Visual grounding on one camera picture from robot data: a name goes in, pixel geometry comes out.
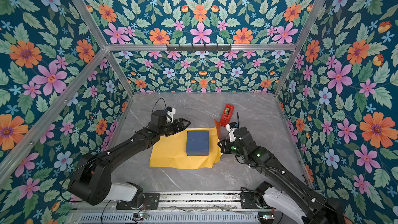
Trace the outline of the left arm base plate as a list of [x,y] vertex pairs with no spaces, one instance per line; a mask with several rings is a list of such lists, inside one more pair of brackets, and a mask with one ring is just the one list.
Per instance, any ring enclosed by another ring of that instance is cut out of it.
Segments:
[[132,201],[120,201],[116,205],[117,210],[156,210],[160,203],[159,193],[139,193]]

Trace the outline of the yellow orange wrapping paper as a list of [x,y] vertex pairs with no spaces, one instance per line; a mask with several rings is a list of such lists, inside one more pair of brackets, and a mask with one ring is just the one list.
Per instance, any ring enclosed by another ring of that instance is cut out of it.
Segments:
[[[188,131],[209,131],[209,155],[188,156],[186,142]],[[151,153],[149,165],[153,168],[174,168],[196,170],[213,168],[221,159],[221,151],[217,143],[219,125],[213,128],[188,128],[169,137],[160,138]]]

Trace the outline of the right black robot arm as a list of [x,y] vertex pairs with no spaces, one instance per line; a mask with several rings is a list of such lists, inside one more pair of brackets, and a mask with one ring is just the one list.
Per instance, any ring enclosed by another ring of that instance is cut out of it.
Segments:
[[258,205],[275,208],[298,224],[343,224],[344,208],[295,177],[268,149],[258,146],[246,127],[233,128],[218,142],[223,154],[255,169],[271,180],[254,193]]

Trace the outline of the blue gift box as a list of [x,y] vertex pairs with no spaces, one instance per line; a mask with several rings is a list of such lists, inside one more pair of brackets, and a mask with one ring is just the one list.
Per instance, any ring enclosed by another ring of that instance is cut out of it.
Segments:
[[208,156],[209,131],[188,131],[186,154],[188,156]]

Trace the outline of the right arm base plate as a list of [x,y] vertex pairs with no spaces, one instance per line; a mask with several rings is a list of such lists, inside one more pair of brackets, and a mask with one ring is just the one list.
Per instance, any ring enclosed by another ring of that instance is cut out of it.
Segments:
[[247,187],[240,188],[240,203],[242,209],[264,209],[269,208],[269,205],[264,200],[265,191],[271,188],[272,185],[266,181],[262,182],[254,190]]

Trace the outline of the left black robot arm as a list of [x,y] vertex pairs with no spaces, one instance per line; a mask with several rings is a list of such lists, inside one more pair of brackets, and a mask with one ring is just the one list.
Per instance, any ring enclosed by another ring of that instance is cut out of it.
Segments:
[[132,156],[151,148],[163,136],[187,129],[190,121],[174,119],[175,109],[167,107],[151,113],[150,122],[121,144],[97,155],[81,157],[68,184],[68,191],[90,205],[103,201],[121,201],[133,208],[144,203],[143,189],[131,182],[111,182],[112,172]]

